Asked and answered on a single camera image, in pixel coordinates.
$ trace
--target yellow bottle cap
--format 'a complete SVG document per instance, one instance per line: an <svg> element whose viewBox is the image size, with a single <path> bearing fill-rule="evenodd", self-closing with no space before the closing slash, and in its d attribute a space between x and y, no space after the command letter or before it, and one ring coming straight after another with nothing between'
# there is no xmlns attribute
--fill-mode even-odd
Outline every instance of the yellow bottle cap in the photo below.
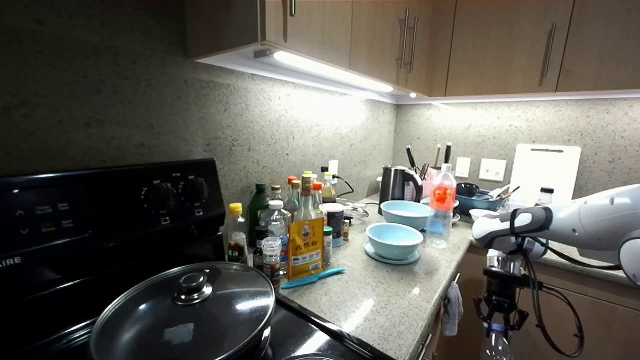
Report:
<svg viewBox="0 0 640 360"><path fill-rule="evenodd" d="M235 217L242 215L242 204L240 202L233 202L229 204L229 212Z"/></svg>

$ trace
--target black stove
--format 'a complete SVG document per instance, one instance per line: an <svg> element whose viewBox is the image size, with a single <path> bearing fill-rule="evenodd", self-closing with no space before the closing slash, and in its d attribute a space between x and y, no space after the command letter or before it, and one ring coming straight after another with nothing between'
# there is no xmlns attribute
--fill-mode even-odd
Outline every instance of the black stove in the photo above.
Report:
<svg viewBox="0 0 640 360"><path fill-rule="evenodd" d="M221 261L213 159L0 179L3 359L90 359L102 311L155 274ZM391 359L278 295L255 359Z"/></svg>

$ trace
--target under-cabinet light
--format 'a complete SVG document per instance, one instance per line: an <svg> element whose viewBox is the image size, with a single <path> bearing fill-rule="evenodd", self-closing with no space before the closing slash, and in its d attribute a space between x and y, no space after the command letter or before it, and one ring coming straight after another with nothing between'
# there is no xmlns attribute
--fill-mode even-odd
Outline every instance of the under-cabinet light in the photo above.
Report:
<svg viewBox="0 0 640 360"><path fill-rule="evenodd" d="M273 58L278 61L282 61L283 63L286 63L290 66L297 67L305 71L310 71L314 74L326 78L332 78L343 83L349 83L351 85L359 86L361 88L380 92L389 92L394 89L392 86L380 83L379 81L367 79L363 76L352 74L345 70L340 70L338 68L331 67L314 60L303 58L302 56L287 53L286 51L275 52L273 54Z"/></svg>

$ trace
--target cutting board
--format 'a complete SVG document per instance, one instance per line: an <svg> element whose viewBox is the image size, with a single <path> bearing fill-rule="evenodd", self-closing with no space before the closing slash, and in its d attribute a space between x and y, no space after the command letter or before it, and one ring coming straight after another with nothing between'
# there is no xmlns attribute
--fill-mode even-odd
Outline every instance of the cutting board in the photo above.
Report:
<svg viewBox="0 0 640 360"><path fill-rule="evenodd" d="M516 186L520 189L509 203L515 207L533 206L543 186L554 189L553 203L571 200L581 152L577 146L518 144L509 191Z"/></svg>

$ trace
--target gray towel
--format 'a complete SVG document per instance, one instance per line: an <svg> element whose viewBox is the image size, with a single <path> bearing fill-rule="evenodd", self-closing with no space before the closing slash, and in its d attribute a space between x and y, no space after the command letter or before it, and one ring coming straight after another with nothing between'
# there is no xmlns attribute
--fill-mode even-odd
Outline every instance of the gray towel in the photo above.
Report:
<svg viewBox="0 0 640 360"><path fill-rule="evenodd" d="M447 291L444 314L442 315L442 333L444 336L458 334L458 323L462 319L462 294L458 284L452 282Z"/></svg>

